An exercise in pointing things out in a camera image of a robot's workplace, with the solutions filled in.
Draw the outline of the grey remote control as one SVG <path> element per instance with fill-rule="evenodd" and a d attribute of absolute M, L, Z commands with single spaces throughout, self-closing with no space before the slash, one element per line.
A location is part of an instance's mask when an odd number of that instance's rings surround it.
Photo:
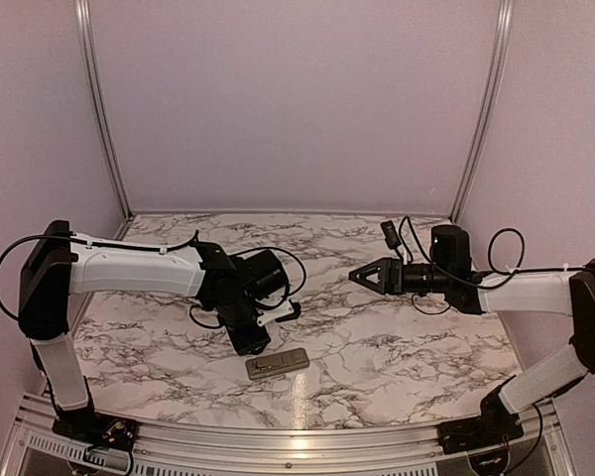
<path fill-rule="evenodd" d="M 309 363 L 306 351 L 296 348 L 249 359 L 245 362 L 245 368 L 249 379 L 258 381 L 305 369 Z"/>

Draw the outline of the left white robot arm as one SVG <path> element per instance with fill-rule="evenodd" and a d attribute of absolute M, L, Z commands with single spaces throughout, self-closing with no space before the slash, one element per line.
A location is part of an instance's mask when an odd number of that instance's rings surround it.
<path fill-rule="evenodd" d="M 269 249 L 244 259 L 196 238 L 174 246 L 99 240 L 52 222 L 22 267 L 19 327 L 30 340 L 65 422 L 85 441 L 105 432 L 69 335 L 68 299 L 98 292 L 165 293 L 214 311 L 238 355 L 261 353 L 266 326 L 298 318 L 287 273 Z"/>

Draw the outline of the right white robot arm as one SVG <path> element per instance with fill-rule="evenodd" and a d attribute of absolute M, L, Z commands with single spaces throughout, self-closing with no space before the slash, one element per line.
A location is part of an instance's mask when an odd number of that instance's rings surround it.
<path fill-rule="evenodd" d="M 482 414 L 471 424 L 478 442 L 495 442 L 509 429 L 510 416 L 595 374 L 595 259 L 579 267 L 475 271 L 468 233 L 447 224 L 432 227 L 430 248 L 417 263 L 401 231 L 390 221 L 381 227 L 397 255 L 350 272 L 350 281 L 366 289 L 383 296 L 441 294 L 449 307 L 464 314 L 533 312 L 573 321 L 566 344 L 481 402 Z"/>

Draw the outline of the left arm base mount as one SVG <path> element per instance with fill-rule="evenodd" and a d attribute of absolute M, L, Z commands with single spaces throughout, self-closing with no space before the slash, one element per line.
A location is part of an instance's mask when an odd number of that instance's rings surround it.
<path fill-rule="evenodd" d="M 95 419 L 83 421 L 56 419 L 53 432 L 94 447 L 130 451 L 135 444 L 138 426 L 132 418 L 98 414 Z"/>

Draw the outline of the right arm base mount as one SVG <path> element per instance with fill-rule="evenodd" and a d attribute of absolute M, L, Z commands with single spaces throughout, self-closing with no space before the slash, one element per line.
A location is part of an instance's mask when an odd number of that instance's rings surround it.
<path fill-rule="evenodd" d="M 480 416 L 451 420 L 437 427 L 438 443 L 444 454 L 477 450 L 507 443 L 525 435 L 516 417 L 501 423 L 486 423 Z"/>

